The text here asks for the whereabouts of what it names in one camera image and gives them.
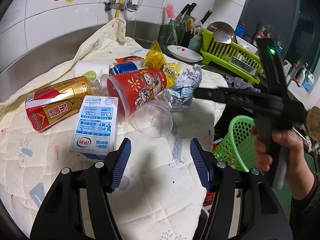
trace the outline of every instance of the yellow snack wrapper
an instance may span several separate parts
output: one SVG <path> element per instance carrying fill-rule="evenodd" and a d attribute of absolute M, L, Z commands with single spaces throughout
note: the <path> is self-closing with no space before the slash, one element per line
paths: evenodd
<path fill-rule="evenodd" d="M 165 60 L 159 43 L 154 41 L 146 55 L 143 63 L 144 68 L 155 67 L 162 70 L 167 77 L 167 88 L 174 85 L 175 78 L 180 73 L 181 63 L 167 63 Z"/>
<path fill-rule="evenodd" d="M 180 62 L 167 63 L 160 67 L 160 70 L 162 70 L 167 77 L 167 87 L 174 85 L 176 77 L 179 76 L 180 68 Z"/>

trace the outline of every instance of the knife handle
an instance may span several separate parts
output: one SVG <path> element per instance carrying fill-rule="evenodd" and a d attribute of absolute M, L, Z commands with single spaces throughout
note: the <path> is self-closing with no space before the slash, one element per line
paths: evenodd
<path fill-rule="evenodd" d="M 207 14 L 204 16 L 204 18 L 200 21 L 202 24 L 205 23 L 205 21 L 210 17 L 210 15 L 212 14 L 212 11 L 208 11 Z"/>
<path fill-rule="evenodd" d="M 182 15 L 190 8 L 190 4 L 187 3 L 187 5 L 182 9 L 182 11 L 180 12 Z"/>
<path fill-rule="evenodd" d="M 196 6 L 197 6 L 197 4 L 196 4 L 195 2 L 193 2 L 193 3 L 190 5 L 190 7 L 189 7 L 188 11 L 186 12 L 186 14 L 190 16 L 190 14 L 192 13 L 193 9 L 194 9 Z"/>
<path fill-rule="evenodd" d="M 264 173 L 265 179 L 272 188 L 282 189 L 289 164 L 290 149 L 277 144 L 272 139 L 272 131 L 274 130 L 272 119 L 259 116 L 254 119 L 254 123 L 259 140 L 266 145 L 266 153 L 272 157 L 270 170 Z"/>

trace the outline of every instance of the red and gold can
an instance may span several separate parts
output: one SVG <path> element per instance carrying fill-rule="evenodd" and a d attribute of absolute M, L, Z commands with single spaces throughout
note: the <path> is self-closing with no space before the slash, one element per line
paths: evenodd
<path fill-rule="evenodd" d="M 72 78 L 40 89 L 28 95 L 27 116 L 36 131 L 42 131 L 58 121 L 77 113 L 84 97 L 99 90 L 85 76 Z"/>

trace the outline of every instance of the white paper cup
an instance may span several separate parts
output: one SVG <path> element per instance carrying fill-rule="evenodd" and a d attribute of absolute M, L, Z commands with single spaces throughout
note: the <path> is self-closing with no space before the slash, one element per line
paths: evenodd
<path fill-rule="evenodd" d="M 109 69 L 113 65 L 96 64 L 89 61 L 76 63 L 75 77 L 86 76 L 89 80 L 100 80 L 103 74 L 109 75 Z"/>

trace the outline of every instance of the crumpled foil wrapper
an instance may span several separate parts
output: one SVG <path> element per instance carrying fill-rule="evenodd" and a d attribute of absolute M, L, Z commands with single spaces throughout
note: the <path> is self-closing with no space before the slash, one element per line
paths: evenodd
<path fill-rule="evenodd" d="M 176 77 L 172 87 L 163 91 L 163 98 L 172 111 L 181 111 L 192 104 L 193 91 L 199 87 L 202 80 L 201 68 L 203 65 L 195 64 L 180 76 Z"/>

